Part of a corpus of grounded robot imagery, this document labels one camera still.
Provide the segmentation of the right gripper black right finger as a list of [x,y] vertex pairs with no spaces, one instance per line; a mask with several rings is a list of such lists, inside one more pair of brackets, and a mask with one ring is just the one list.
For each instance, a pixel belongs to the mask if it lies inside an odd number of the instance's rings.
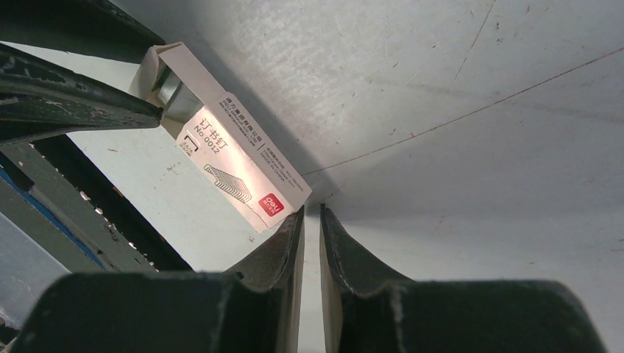
[[547,280],[419,282],[320,208],[328,352],[604,352],[582,303]]

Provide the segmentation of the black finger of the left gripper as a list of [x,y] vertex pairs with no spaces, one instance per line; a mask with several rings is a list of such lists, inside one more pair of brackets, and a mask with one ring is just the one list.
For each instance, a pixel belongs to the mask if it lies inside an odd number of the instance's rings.
[[1,0],[1,40],[126,63],[165,44],[111,1]]
[[1,45],[1,144],[69,132],[150,129],[162,109],[11,46]]

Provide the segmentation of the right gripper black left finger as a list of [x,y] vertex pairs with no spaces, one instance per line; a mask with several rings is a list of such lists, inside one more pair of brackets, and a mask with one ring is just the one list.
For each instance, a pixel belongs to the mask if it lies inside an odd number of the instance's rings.
[[71,274],[41,296],[12,352],[295,352],[304,210],[223,272]]

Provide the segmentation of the staple box tray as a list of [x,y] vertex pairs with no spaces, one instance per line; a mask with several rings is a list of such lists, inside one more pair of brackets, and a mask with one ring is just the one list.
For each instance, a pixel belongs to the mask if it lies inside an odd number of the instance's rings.
[[203,103],[181,78],[165,63],[165,51],[182,46],[177,42],[150,47],[130,85],[130,93],[161,109],[162,121],[184,124],[196,114]]

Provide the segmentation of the white staple box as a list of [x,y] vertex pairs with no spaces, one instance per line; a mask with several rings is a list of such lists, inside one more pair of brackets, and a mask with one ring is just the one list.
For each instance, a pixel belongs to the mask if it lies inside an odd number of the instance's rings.
[[258,231],[298,211],[311,188],[231,92],[183,44],[158,55],[177,146]]

